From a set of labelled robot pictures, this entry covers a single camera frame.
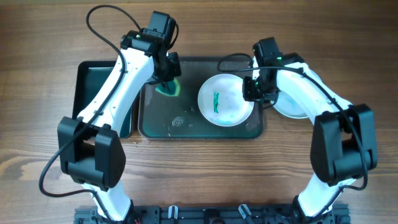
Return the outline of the green yellow sponge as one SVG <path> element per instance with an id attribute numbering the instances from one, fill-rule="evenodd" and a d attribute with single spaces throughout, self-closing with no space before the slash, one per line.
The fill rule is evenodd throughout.
<path id="1" fill-rule="evenodd" d="M 180 94 L 180 82 L 174 78 L 172 81 L 161 83 L 156 89 L 162 95 L 177 97 Z"/>

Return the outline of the light blue plate stained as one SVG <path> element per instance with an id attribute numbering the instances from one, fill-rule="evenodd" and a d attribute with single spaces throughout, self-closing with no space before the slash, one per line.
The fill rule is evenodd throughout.
<path id="1" fill-rule="evenodd" d="M 326 98 L 309 79 L 280 70 L 276 82 L 280 93 L 275 108 L 279 113 L 294 119 L 309 118 L 312 123 L 322 113 Z"/>

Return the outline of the white plate top stained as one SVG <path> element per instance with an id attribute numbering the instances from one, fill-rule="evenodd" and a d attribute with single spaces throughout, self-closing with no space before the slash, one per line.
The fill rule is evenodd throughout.
<path id="1" fill-rule="evenodd" d="M 243 98 L 243 79 L 222 73 L 207 79 L 198 92 L 198 107 L 211 123 L 232 127 L 247 120 L 254 103 Z"/>

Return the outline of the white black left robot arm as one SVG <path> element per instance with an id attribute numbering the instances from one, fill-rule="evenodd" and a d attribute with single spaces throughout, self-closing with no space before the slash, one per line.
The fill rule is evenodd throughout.
<path id="1" fill-rule="evenodd" d="M 58 125 L 61 170 L 93 197 L 95 222 L 139 223 L 121 182 L 126 155 L 119 135 L 145 84 L 165 86 L 181 74 L 178 54 L 169 52 L 177 36 L 175 19 L 154 11 L 148 27 L 122 37 L 113 70 L 88 106 Z"/>

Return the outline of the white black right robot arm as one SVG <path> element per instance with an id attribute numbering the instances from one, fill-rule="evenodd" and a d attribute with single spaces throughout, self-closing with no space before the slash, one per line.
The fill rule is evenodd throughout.
<path id="1" fill-rule="evenodd" d="M 283 54 L 275 38 L 252 47 L 252 77 L 243 81 L 243 98 L 270 107 L 291 97 L 313 124 L 310 162 L 314 174 L 294 200 L 303 222 L 331 211 L 345 190 L 364 190 L 377 166 L 374 115 L 365 104 L 353 105 L 332 92 L 296 53 Z"/>

